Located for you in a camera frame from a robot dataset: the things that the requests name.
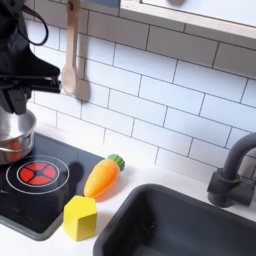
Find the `wooden spoon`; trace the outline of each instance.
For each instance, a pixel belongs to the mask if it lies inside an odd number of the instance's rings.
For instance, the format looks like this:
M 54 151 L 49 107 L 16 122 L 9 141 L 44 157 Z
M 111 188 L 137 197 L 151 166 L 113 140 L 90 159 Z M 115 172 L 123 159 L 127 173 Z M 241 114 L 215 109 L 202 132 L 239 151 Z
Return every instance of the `wooden spoon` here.
M 79 79 L 76 68 L 76 51 L 80 10 L 80 0 L 68 1 L 67 53 L 61 80 L 65 93 L 70 96 L 76 92 L 76 85 Z

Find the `faucet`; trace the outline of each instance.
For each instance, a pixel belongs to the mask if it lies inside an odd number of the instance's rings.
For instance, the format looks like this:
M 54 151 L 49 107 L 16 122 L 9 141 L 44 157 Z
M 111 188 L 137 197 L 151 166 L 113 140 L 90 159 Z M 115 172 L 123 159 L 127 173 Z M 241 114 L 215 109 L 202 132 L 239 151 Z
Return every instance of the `faucet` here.
M 256 180 L 254 179 L 251 184 L 243 181 L 238 175 L 238 170 L 244 156 L 254 148 L 256 148 L 256 133 L 249 134 L 236 142 L 229 152 L 224 167 L 218 168 L 213 173 L 208 187 L 208 199 L 213 205 L 227 208 L 233 202 L 238 202 L 250 206 Z

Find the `black stovetop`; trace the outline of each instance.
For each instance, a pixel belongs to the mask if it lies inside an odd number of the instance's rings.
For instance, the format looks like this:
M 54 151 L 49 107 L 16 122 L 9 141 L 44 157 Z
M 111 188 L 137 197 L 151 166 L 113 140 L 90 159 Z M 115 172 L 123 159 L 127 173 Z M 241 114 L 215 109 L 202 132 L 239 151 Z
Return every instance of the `black stovetop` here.
M 24 159 L 0 166 L 0 223 L 35 240 L 47 239 L 61 224 L 65 204 L 82 195 L 102 158 L 42 135 Z

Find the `yellow block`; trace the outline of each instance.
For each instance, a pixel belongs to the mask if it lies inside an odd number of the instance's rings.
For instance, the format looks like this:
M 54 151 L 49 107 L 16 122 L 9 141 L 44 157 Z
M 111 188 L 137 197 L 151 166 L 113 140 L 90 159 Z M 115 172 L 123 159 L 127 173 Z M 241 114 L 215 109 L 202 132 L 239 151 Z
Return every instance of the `yellow block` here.
M 97 210 L 93 198 L 74 196 L 64 208 L 64 231 L 75 241 L 95 235 Z

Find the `black sink basin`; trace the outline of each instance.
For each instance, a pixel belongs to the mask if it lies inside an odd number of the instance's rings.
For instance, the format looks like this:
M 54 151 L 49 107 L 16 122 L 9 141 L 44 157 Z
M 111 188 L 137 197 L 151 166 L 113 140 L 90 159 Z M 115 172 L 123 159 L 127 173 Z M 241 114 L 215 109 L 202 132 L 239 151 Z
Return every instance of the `black sink basin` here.
M 168 188 L 136 188 L 94 256 L 255 256 L 256 223 Z

